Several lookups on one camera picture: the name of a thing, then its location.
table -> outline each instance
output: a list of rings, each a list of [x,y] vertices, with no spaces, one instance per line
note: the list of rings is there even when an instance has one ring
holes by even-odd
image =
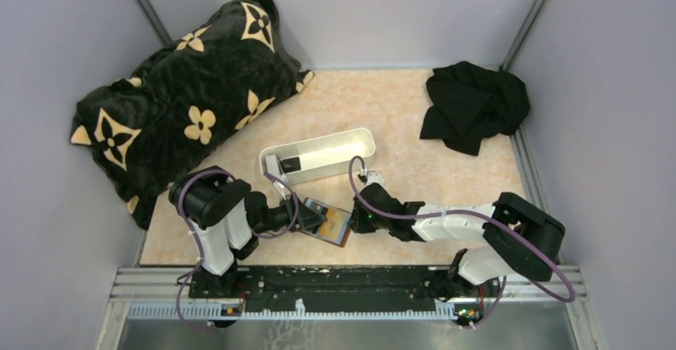
[[[197,169],[219,165],[278,205],[271,183],[261,174],[258,154],[266,147],[293,143],[365,127],[376,152],[371,166],[385,178],[385,189],[400,201],[470,206],[491,203],[503,191],[524,196],[508,136],[481,144],[473,157],[448,149],[441,140],[420,140],[423,117],[430,106],[427,69],[320,71],[303,92],[258,117],[227,140]],[[293,187],[301,199],[311,197],[352,210],[348,175],[319,179]],[[141,265],[188,265],[197,248],[183,220],[160,195]],[[305,234],[260,240],[243,265],[432,265],[448,264],[455,253],[476,244],[453,240],[401,242],[385,231],[351,232],[344,248]]]

floral pattern pillow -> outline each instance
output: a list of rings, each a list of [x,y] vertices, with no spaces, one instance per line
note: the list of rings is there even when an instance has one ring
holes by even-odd
[[[279,39],[273,0],[233,0],[129,79],[78,102],[70,142],[91,151],[147,229],[171,182],[304,88],[312,72],[300,68]]]

white tray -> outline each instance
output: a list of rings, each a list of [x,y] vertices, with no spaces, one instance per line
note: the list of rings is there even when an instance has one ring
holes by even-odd
[[[367,166],[373,164],[375,141],[371,131],[356,128],[332,135],[277,145],[264,149],[258,156],[261,173],[265,173],[265,157],[277,155],[280,160],[298,157],[301,161],[299,171],[286,174],[287,184],[300,184],[324,177],[348,173],[350,159],[356,155],[364,158]]]

flower pattern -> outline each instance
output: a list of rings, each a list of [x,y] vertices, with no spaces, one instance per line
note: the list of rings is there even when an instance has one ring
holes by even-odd
[[[202,39],[199,38],[200,35],[202,35],[205,31],[207,31],[211,26],[204,27],[202,29],[198,29],[195,31],[195,33],[189,33],[185,37],[181,38],[181,42],[179,45],[176,46],[176,51],[180,51],[182,49],[185,49],[186,46],[189,46],[193,50],[203,53],[204,52],[204,43],[202,43]]]
[[[140,133],[140,129],[132,129],[115,121],[103,108],[99,110],[94,138],[101,146],[105,158],[125,171],[127,170],[127,150]]]
[[[251,123],[256,119],[259,115],[265,111],[266,108],[270,105],[270,103],[274,102],[276,97],[272,97],[270,99],[265,99],[262,102],[258,102],[258,95],[254,93],[254,91],[249,90],[249,99],[247,100],[247,107],[249,108],[249,115],[244,116],[242,120],[239,120],[239,123],[235,125],[234,129],[239,131],[240,129],[244,128],[245,125],[248,123]]]
[[[199,139],[200,143],[207,145],[211,141],[211,130],[209,128],[216,124],[216,115],[210,109],[200,112],[199,108],[192,105],[188,110],[188,117],[193,124],[188,125],[183,133],[188,139]]]
[[[242,40],[254,39],[267,45],[274,52],[273,27],[268,14],[260,7],[242,2],[246,24]]]

gray wall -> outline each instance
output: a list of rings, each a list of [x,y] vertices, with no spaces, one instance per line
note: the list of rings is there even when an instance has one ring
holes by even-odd
[[[674,348],[676,0],[551,0],[525,130],[611,349]]]
[[[0,348],[92,348],[140,230],[70,146],[75,103],[159,47],[133,0],[0,0]]]
[[[182,37],[229,0],[151,0]],[[275,0],[287,50],[310,68],[495,65],[533,0]]]

